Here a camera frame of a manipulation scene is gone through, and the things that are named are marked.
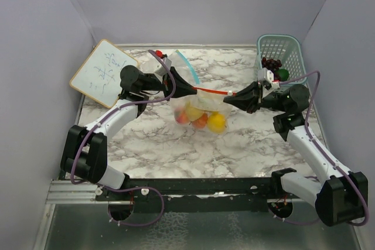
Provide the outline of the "blue zip clear bag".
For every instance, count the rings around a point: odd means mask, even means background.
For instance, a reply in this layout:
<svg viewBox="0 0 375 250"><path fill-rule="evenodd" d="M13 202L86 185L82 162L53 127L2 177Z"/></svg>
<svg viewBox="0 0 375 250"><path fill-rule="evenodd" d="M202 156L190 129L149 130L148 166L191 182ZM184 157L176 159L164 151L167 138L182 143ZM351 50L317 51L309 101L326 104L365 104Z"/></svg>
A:
<svg viewBox="0 0 375 250"><path fill-rule="evenodd" d="M190 85L197 86L200 84L200 80L193 66L179 50L175 50L170 55L167 55L164 63L168 67L174 67L176 72ZM159 79L166 74L165 69L161 66L157 59L154 58L154 56L152 56L151 59L141 63L139 65L139 69L143 73L155 74Z"/></svg>

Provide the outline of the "orange zip clear bag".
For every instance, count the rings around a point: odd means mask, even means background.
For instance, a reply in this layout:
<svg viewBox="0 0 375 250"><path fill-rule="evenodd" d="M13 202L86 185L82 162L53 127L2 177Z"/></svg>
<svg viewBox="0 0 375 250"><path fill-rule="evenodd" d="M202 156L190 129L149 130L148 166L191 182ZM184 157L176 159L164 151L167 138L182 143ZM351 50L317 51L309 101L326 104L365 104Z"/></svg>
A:
<svg viewBox="0 0 375 250"><path fill-rule="evenodd" d="M200 88L200 87L196 87L195 89L197 90L196 95L190 95L190 96L186 96L182 98L171 99L169 104L171 106L172 112L174 113L174 111L177 109L185 110L185 104L190 103L193 107L202 109L205 113L208 114L208 117L214 112L221 113L226 117L226 121L227 121L226 130L221 134L217 134L217 133L214 133L214 134L222 135L226 133L228 129L228 117L231 113L232 106L230 104L224 103L223 99L228 95L229 96L235 95L235 92L219 91L219 90L212 90L212 89L206 89L206 88ZM181 125L181 126L187 126L187 127L192 127L193 129L196 129L192 126L192 122L190 122L190 124ZM207 125L203 129L196 129L196 130L211 132L208 129Z"/></svg>

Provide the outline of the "purple fake grapes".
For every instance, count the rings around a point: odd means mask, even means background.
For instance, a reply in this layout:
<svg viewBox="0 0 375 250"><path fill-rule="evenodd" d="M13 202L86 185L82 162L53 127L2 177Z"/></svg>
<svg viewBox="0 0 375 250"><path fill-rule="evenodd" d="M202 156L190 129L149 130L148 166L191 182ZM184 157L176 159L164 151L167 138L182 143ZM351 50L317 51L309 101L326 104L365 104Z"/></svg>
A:
<svg viewBox="0 0 375 250"><path fill-rule="evenodd" d="M267 68L274 74L275 80L281 80L280 75L278 74L279 69L282 67L280 60L274 60L272 58L267 59L266 57L263 57L261 59L261 65L263 68Z"/></svg>

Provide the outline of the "dark green fake vegetable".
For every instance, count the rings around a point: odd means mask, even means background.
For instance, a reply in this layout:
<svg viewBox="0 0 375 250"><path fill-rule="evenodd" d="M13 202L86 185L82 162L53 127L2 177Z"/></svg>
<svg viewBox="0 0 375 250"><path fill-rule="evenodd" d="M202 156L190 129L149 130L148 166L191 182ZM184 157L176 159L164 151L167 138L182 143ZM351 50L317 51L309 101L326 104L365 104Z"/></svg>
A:
<svg viewBox="0 0 375 250"><path fill-rule="evenodd" d="M279 81L288 81L289 79L289 71L287 69L279 69L275 75Z"/></svg>

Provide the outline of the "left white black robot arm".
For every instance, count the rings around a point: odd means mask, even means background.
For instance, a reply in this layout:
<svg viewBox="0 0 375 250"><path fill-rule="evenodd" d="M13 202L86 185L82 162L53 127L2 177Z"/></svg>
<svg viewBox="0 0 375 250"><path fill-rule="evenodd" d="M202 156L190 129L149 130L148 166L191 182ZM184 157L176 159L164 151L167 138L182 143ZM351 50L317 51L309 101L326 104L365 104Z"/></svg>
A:
<svg viewBox="0 0 375 250"><path fill-rule="evenodd" d="M129 176L111 167L107 161L108 141L126 124L137 119L152 101L148 91L160 91L163 101L195 95L197 90L186 82L174 67L158 78L143 73L135 66L125 66L120 72L121 93L115 105L102 117L86 126L72 126L67 134L60 167L70 173L73 184L84 181L109 187L117 200L129 195Z"/></svg>

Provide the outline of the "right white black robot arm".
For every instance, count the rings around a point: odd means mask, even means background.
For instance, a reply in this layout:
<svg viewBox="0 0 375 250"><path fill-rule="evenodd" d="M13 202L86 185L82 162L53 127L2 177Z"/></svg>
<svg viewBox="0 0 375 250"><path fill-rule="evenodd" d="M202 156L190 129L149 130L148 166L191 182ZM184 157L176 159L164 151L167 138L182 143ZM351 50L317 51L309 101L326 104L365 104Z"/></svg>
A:
<svg viewBox="0 0 375 250"><path fill-rule="evenodd" d="M260 83L253 82L223 101L251 114L260 108L280 111L273 118L276 133L301 154L318 178L309 180L294 169L273 172L269 191L274 197L288 193L298 196L313 206L329 227L341 223L361 227L368 223L368 179L340 163L310 131L308 116L303 113L311 108L310 93L304 85L267 93Z"/></svg>

